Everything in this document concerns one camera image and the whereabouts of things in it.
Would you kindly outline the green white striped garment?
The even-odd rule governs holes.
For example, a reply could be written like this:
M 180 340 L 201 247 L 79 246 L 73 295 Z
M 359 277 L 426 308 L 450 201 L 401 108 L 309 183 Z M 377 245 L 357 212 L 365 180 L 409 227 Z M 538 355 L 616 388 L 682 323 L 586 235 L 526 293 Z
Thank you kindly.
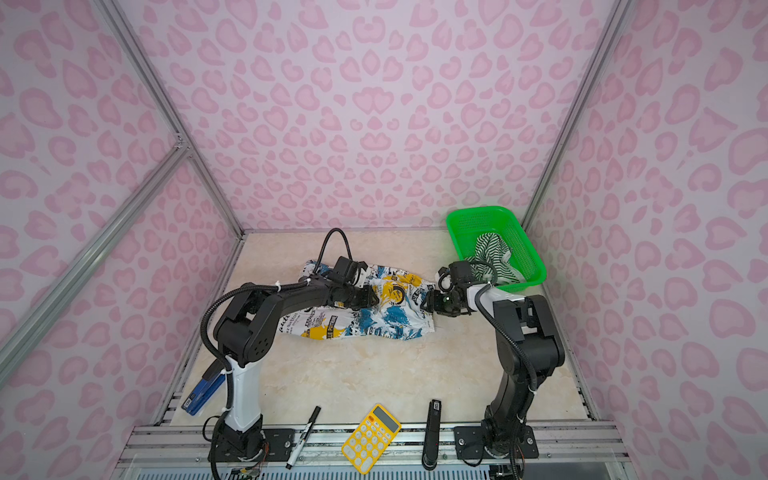
M 520 284 L 524 275 L 512 266 L 512 250 L 497 233 L 481 234 L 475 243 L 475 254 L 467 261 L 476 279 L 494 285 Z

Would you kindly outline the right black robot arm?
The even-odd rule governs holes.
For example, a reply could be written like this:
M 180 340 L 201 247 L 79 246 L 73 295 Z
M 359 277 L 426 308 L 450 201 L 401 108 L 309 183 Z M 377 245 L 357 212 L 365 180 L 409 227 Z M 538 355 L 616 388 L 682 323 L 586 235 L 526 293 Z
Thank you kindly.
M 454 429 L 454 445 L 465 464 L 507 460 L 508 474 L 520 478 L 524 462 L 539 457 L 529 411 L 541 385 L 564 365 L 565 347 L 546 298 L 506 292 L 494 285 L 495 276 L 482 282 L 473 273 L 477 264 L 461 260 L 441 268 L 423 308 L 448 317 L 478 312 L 493 327 L 500 386 L 479 426 Z

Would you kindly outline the colourful printed white shirt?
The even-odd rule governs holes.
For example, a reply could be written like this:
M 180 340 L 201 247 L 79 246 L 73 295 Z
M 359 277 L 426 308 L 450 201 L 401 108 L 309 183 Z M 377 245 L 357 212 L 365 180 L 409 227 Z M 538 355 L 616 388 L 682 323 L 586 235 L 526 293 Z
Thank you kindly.
M 406 270 L 371 265 L 357 284 L 370 287 L 378 303 L 359 311 L 307 308 L 282 317 L 278 331 L 312 340 L 363 336 L 412 340 L 435 331 L 433 314 L 423 308 L 435 283 Z

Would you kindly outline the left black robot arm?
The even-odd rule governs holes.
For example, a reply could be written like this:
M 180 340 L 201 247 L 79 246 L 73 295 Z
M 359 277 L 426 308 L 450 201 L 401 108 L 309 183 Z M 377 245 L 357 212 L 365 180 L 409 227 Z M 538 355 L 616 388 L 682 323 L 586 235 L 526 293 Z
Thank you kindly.
M 219 476 L 219 462 L 267 459 L 260 375 L 279 321 L 314 307 L 359 311 L 378 303 L 373 288 L 363 284 L 368 265 L 354 259 L 350 248 L 330 270 L 320 271 L 326 247 L 321 246 L 313 269 L 299 281 L 287 285 L 247 282 L 215 300 L 202 316 L 202 345 L 223 368 L 226 384 L 225 406 L 209 437 L 208 461 L 214 477 Z

